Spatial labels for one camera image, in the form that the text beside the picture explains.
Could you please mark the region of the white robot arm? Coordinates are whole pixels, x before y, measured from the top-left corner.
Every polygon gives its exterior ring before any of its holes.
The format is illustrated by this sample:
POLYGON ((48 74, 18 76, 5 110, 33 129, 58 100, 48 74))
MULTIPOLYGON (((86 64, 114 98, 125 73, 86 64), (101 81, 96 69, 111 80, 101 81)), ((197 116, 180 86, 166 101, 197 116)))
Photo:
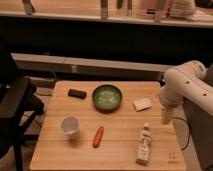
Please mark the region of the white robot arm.
POLYGON ((162 124, 170 123, 173 109, 179 106, 184 98, 213 116, 213 87, 203 81, 206 74, 207 68, 197 60, 173 66, 164 73, 165 85, 159 91, 159 101, 163 106, 162 124))

